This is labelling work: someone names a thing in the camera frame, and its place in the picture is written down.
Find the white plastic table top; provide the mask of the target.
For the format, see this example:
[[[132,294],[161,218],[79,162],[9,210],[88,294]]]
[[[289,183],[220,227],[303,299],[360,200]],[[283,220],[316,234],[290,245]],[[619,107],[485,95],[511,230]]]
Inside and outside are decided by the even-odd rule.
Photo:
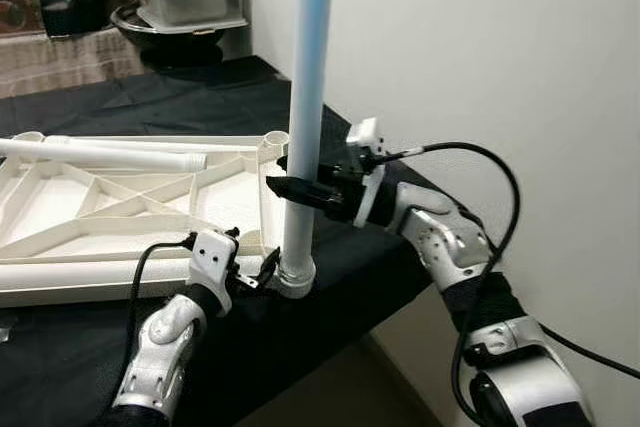
[[[285,204],[265,177],[282,174],[287,144],[250,152],[206,152],[197,172],[142,170],[0,156],[0,264],[138,258],[128,286],[0,286],[0,309],[172,294],[178,282],[143,282],[152,253],[177,249],[205,229],[239,230],[238,257],[282,244]]]

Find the white plastic table leg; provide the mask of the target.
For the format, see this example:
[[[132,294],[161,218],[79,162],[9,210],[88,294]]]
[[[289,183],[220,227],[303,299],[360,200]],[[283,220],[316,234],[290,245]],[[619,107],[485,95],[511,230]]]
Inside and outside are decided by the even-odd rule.
[[[157,250],[143,268],[142,281],[182,282],[189,277],[186,250]],[[90,285],[128,286],[133,279],[136,255],[110,261],[59,261],[0,264],[0,286],[70,287]]]
[[[72,163],[142,168],[168,172],[197,172],[207,167],[205,154],[131,151],[131,149],[0,139],[0,156],[55,159]]]
[[[300,0],[294,43],[294,78],[288,133],[291,144],[285,171],[289,180],[314,180],[319,165],[323,127],[326,46],[332,0]],[[280,284],[300,296],[316,275],[312,258],[314,209],[288,203],[285,207]]]
[[[291,135],[261,136],[45,136],[44,143],[172,153],[250,152],[260,145],[287,144]]]

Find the black tablecloth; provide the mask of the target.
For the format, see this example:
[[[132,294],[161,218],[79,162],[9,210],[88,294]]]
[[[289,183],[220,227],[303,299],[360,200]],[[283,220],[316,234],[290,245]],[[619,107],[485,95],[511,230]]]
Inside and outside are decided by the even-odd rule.
[[[291,84],[268,62],[131,76],[0,97],[0,134],[252,135],[287,125]],[[410,244],[316,222],[317,280],[300,300],[253,299],[198,343],[174,427],[233,427],[424,293]],[[88,427],[118,385],[125,305],[20,308],[0,343],[0,427]]]

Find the beige patterned cloth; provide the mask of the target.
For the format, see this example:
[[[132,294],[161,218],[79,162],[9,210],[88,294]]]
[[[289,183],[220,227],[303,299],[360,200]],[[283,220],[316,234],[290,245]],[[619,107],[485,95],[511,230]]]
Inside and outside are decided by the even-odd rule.
[[[140,51],[119,31],[79,37],[42,33],[0,38],[0,98],[96,83],[147,72]]]

